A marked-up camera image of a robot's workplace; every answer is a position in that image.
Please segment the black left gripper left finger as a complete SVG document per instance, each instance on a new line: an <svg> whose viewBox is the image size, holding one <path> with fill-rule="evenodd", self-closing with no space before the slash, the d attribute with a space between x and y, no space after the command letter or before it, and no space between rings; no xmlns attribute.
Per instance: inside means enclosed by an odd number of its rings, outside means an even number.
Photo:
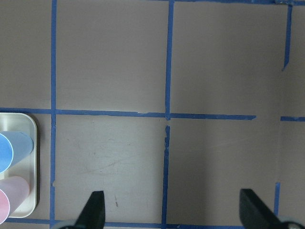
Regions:
<svg viewBox="0 0 305 229"><path fill-rule="evenodd" d="M86 205L73 225L73 229L102 229L105 224L103 191L91 193Z"/></svg>

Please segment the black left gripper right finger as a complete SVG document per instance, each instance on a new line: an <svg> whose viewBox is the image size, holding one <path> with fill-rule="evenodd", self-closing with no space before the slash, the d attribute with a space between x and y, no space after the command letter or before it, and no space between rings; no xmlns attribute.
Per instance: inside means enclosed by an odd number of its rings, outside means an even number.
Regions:
<svg viewBox="0 0 305 229"><path fill-rule="evenodd" d="M275 229L281 224L256 193L246 188L239 192L239 218L245 229Z"/></svg>

